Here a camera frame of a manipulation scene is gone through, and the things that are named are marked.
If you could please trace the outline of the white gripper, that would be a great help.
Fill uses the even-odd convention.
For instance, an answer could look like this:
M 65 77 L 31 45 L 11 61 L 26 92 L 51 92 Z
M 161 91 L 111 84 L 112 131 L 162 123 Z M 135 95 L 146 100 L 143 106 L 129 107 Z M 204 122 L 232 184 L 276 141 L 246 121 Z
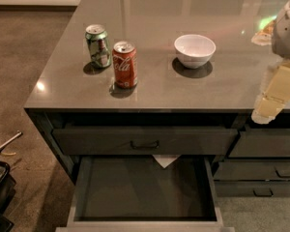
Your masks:
M 272 51 L 290 59 L 290 0 L 279 11 L 272 35 Z M 290 60 L 269 66 L 260 85 L 251 119 L 259 125 L 272 122 L 290 102 Z

